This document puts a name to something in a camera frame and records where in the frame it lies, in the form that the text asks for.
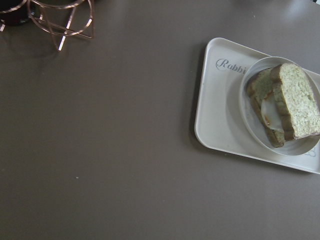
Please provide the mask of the bread slice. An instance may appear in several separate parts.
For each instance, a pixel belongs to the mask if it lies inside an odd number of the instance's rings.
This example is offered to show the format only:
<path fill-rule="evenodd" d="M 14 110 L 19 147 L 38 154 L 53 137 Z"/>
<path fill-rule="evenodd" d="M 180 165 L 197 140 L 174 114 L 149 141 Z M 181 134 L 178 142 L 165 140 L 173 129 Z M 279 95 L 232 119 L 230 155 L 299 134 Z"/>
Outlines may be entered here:
<path fill-rule="evenodd" d="M 250 99 L 251 106 L 264 127 L 269 142 L 275 148 L 283 147 L 285 144 L 284 133 L 269 128 L 263 120 L 261 105 L 267 94 L 273 92 L 272 80 L 270 77 L 272 68 L 266 68 L 253 75 L 246 84 L 246 93 Z"/>
<path fill-rule="evenodd" d="M 282 63 L 272 68 L 270 78 L 284 139 L 318 136 L 320 109 L 305 71 L 294 63 Z"/>

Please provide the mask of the white round plate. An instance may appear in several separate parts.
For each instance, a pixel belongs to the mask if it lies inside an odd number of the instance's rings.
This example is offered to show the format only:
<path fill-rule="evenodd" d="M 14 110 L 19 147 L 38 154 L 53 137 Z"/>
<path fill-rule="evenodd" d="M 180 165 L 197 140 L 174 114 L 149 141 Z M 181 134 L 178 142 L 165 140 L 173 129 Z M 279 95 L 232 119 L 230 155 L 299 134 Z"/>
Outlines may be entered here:
<path fill-rule="evenodd" d="M 270 56 L 270 57 L 265 57 L 256 61 L 249 67 L 249 69 L 246 71 L 246 73 L 244 74 L 240 82 L 239 109 L 240 109 L 241 117 L 243 119 L 243 122 L 247 130 L 261 146 L 265 147 L 266 149 L 270 150 L 273 153 L 276 153 L 282 156 L 299 156 L 299 155 L 306 154 L 307 152 L 312 150 L 314 147 L 316 147 L 317 144 L 320 142 L 320 135 L 308 136 L 308 137 L 290 140 L 290 141 L 285 140 L 284 146 L 273 147 L 268 139 L 267 134 L 265 133 L 264 127 L 262 126 L 255 111 L 251 106 L 250 98 L 248 97 L 246 92 L 247 82 L 253 75 L 255 75 L 256 73 L 264 69 L 274 68 L 284 63 L 296 64 L 295 62 L 288 60 L 286 58 Z M 320 109 L 320 92 L 316 87 L 315 82 L 313 81 L 311 76 L 305 70 L 304 72 L 308 75 L 311 81 L 311 86 L 312 86 L 313 92 L 316 95 L 316 101 Z M 270 95 L 273 95 L 274 97 L 273 88 L 272 88 L 272 92 L 268 93 L 265 98 L 267 98 Z"/>

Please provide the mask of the cream rabbit tray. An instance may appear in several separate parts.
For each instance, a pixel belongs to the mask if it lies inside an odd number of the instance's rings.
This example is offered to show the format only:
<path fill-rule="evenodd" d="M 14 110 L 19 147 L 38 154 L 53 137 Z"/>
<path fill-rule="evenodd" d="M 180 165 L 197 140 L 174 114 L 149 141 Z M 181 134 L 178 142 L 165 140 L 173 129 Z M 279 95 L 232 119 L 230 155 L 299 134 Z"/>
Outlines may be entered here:
<path fill-rule="evenodd" d="M 248 67 L 267 57 L 236 42 L 217 37 L 205 48 L 199 87 L 194 132 L 205 147 L 251 159 L 319 174 L 320 149 L 298 156 L 283 156 L 260 145 L 250 135 L 241 118 L 237 101 L 242 75 L 234 70 L 220 71 L 218 60 L 228 60 Z"/>

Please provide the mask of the tea bottle top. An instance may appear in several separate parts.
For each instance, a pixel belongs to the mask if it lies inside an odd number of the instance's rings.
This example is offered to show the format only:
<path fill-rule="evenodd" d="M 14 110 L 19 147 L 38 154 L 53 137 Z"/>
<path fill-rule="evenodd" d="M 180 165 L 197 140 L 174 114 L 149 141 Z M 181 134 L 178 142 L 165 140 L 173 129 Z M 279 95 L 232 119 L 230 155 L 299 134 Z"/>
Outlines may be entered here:
<path fill-rule="evenodd" d="M 0 0 L 0 22 L 18 26 L 30 20 L 26 0 Z"/>

